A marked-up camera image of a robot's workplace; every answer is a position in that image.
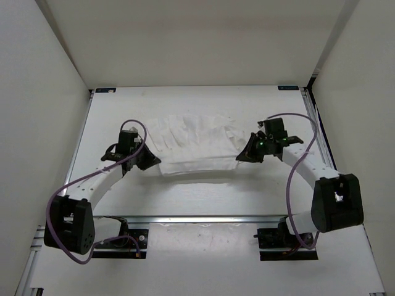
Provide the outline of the white fabric skirt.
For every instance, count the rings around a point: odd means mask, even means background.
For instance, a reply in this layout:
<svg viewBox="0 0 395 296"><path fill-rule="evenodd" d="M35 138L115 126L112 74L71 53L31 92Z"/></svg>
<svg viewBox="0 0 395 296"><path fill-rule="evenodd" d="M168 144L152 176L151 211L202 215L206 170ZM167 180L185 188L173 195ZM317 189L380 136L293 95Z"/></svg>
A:
<svg viewBox="0 0 395 296"><path fill-rule="evenodd" d="M148 120L146 144L162 176L228 172L247 144L244 131L221 115L169 115Z"/></svg>

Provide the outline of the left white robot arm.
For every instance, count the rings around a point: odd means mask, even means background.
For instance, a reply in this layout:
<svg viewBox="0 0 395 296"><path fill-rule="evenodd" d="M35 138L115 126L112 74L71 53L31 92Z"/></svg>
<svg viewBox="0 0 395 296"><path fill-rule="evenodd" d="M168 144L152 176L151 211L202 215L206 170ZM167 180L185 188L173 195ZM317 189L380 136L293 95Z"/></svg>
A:
<svg viewBox="0 0 395 296"><path fill-rule="evenodd" d="M46 209L44 244L75 258L93 252L99 243L122 247L132 238L127 222L118 216L95 218L99 201L134 167L145 171L161 163L147 144L112 144L94 173L73 181L76 186L66 195L53 195Z"/></svg>

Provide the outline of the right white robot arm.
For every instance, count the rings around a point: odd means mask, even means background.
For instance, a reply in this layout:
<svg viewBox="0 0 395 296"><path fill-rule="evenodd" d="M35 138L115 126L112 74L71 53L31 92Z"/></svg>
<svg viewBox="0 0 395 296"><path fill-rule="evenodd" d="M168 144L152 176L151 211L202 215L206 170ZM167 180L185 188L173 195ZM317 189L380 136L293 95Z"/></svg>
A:
<svg viewBox="0 0 395 296"><path fill-rule="evenodd" d="M297 136L280 139L261 131L251 134L236 160L262 163L266 155L273 155L289 165L291 172L301 176L313 190L311 209L288 214L286 226L277 231L280 244L290 247L299 240L300 234L326 233L364 222L360 183L355 175L344 175L326 166L319 157L307 151Z"/></svg>

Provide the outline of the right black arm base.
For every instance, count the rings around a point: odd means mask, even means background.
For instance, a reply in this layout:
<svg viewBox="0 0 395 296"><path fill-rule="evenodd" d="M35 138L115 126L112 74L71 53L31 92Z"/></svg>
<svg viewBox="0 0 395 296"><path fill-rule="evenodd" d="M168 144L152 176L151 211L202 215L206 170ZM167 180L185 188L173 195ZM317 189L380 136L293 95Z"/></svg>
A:
<svg viewBox="0 0 395 296"><path fill-rule="evenodd" d="M288 231L285 219L277 226L258 228L253 238L257 239L260 261L315 261L315 249L304 248L295 235Z"/></svg>

